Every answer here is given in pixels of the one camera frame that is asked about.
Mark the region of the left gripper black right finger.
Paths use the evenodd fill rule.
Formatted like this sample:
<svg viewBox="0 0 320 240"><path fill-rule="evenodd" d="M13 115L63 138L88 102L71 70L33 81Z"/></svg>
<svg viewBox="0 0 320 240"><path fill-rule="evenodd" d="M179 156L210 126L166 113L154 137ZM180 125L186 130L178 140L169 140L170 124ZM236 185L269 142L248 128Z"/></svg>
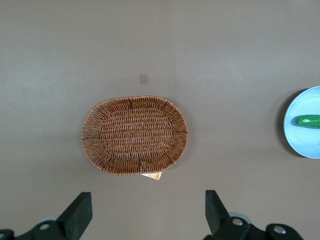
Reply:
<svg viewBox="0 0 320 240"><path fill-rule="evenodd" d="M292 227L271 223L261 230L241 216L231 216L215 190L205 191L205 217L211 231L206 240L301 240Z"/></svg>

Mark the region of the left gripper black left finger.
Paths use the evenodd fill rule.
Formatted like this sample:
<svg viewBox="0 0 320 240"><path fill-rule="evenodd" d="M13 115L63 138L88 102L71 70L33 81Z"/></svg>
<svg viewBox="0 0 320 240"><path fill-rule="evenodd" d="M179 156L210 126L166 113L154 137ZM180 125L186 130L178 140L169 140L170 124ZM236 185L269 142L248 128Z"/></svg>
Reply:
<svg viewBox="0 0 320 240"><path fill-rule="evenodd" d="M45 220L28 232L15 236L11 229L2 229L2 240L79 240L93 218L92 195L81 192L56 220Z"/></svg>

